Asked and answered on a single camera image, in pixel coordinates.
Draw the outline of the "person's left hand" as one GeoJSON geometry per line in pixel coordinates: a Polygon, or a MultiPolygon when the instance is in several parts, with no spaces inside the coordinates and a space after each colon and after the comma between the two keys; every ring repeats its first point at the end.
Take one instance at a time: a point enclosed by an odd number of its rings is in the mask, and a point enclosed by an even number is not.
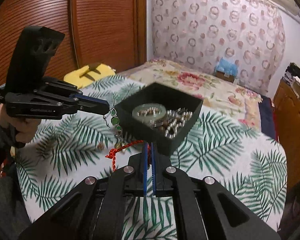
{"type": "Polygon", "coordinates": [[[6,112],[6,105],[0,103],[0,128],[4,132],[7,142],[15,148],[23,148],[34,138],[41,119],[20,119],[10,117],[6,112]]]}

